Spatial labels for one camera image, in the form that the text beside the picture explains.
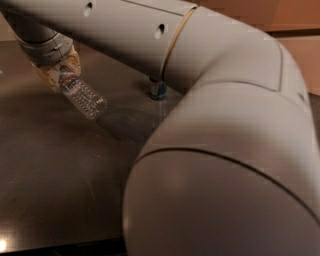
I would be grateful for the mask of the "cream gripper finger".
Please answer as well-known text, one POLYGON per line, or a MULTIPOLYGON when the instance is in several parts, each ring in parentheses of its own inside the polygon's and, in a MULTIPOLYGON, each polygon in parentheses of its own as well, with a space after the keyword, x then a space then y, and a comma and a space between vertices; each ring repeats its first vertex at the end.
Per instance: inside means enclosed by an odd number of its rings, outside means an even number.
POLYGON ((45 66, 36 65, 33 63, 33 68, 37 74, 43 79, 43 81, 54 91, 61 91, 61 83, 63 80, 63 73, 66 71, 66 67, 62 65, 45 66))
POLYGON ((68 55, 66 56, 65 65, 76 75, 81 74, 80 57, 74 47, 71 47, 68 55))

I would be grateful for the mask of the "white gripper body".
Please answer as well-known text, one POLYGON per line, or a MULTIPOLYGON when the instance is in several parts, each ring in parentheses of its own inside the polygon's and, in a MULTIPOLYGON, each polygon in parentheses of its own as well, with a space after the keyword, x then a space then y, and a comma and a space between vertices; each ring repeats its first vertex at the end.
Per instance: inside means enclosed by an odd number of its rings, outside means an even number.
POLYGON ((31 43, 17 39, 27 58, 38 65, 53 65, 63 60, 71 51, 73 40, 60 33, 45 42, 31 43))

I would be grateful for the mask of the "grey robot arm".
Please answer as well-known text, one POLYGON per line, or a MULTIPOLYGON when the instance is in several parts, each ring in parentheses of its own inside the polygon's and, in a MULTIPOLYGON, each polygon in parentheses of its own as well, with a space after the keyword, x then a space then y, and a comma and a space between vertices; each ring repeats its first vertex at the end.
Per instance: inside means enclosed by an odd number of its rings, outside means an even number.
POLYGON ((181 92, 127 181, 129 256, 320 256, 319 149, 276 39, 183 0, 1 0, 181 92))

